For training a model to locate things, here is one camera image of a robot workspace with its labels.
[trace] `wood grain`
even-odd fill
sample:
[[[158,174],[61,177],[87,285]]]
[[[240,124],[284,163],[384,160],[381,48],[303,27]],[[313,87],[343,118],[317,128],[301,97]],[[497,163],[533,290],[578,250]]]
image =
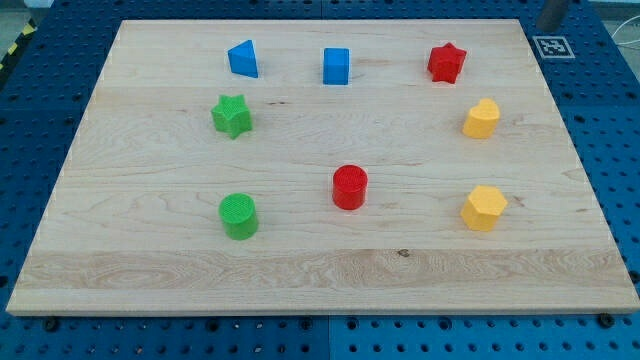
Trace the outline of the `wood grain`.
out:
[[[261,78],[228,71],[253,39]],[[469,51],[455,86],[426,54]],[[347,87],[322,48],[349,47]],[[213,128],[244,94],[254,130]],[[468,108],[502,119],[466,138]],[[331,202],[354,162],[367,202]],[[458,213],[475,185],[509,206],[495,230]],[[256,201],[226,238],[216,208]],[[125,21],[9,302],[15,315],[631,312],[638,296],[517,21]]]

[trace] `hexagonal block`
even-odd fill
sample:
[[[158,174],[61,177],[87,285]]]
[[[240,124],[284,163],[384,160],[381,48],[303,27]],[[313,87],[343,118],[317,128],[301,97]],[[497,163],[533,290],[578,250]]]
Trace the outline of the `hexagonal block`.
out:
[[[491,231],[507,204],[497,187],[478,185],[467,196],[460,216],[471,230]]]

